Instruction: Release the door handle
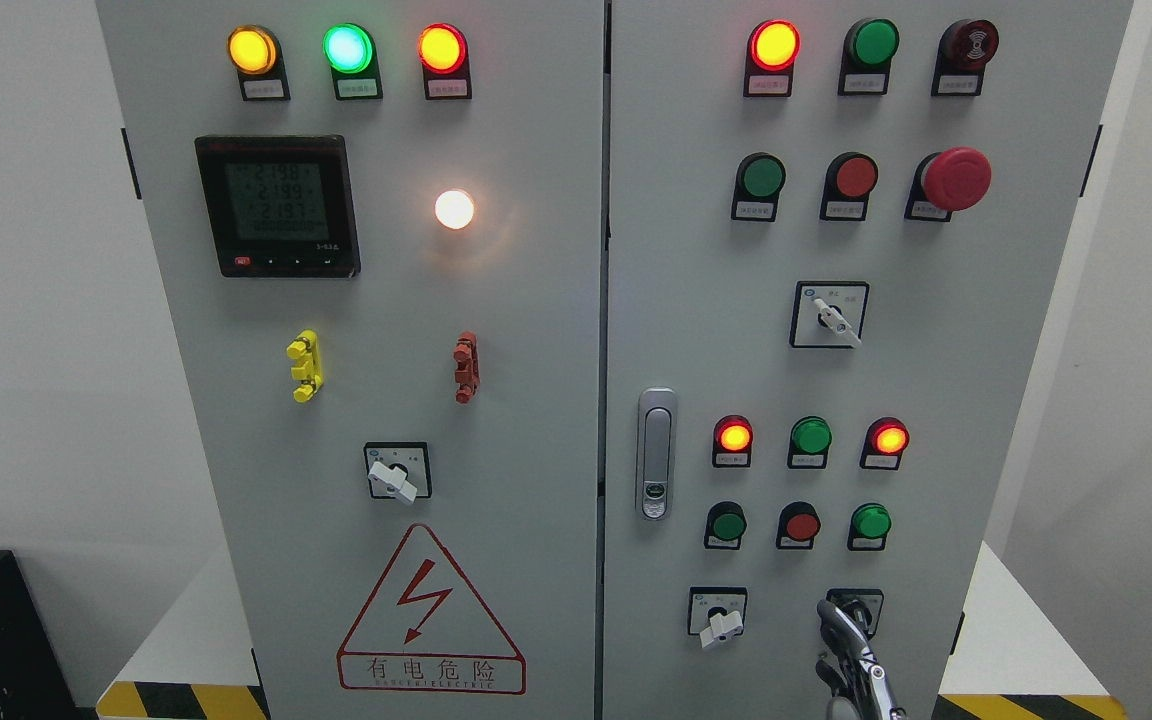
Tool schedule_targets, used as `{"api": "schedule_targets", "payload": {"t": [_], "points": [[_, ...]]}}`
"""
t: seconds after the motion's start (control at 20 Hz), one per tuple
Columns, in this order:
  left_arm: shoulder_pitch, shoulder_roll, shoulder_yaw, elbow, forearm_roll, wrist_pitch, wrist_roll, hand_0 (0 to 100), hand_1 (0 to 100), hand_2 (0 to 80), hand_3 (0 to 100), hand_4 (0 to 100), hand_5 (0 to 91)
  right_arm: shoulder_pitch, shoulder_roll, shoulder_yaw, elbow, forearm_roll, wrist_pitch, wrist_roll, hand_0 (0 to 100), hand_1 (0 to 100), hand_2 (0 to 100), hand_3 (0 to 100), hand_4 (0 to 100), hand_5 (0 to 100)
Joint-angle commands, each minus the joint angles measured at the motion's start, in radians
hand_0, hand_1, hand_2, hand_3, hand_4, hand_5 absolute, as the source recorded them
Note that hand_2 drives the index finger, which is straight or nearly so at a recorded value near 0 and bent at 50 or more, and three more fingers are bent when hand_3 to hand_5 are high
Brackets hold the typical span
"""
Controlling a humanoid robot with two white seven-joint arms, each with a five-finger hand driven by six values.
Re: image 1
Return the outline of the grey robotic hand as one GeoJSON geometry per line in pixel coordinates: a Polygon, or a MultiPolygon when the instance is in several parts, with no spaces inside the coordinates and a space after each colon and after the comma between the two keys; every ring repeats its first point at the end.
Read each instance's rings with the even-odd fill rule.
{"type": "Polygon", "coordinates": [[[832,666],[820,655],[814,673],[831,691],[827,719],[908,719],[896,702],[886,667],[877,659],[870,638],[874,634],[873,612],[858,596],[835,596],[814,606],[820,637],[838,659],[832,666]]]}

